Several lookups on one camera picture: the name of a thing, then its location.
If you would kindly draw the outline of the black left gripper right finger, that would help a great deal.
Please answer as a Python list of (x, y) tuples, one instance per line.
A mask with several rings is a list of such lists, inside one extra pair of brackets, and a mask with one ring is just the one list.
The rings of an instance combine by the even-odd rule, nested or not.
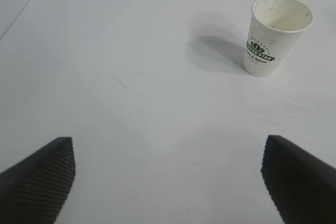
[(261, 175), (283, 223), (335, 223), (335, 168), (269, 135)]

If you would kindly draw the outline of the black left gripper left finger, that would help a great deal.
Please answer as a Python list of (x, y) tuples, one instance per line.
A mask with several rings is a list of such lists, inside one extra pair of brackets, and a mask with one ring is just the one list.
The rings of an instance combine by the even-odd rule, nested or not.
[(58, 137), (1, 172), (1, 223), (55, 223), (75, 175), (71, 137)]

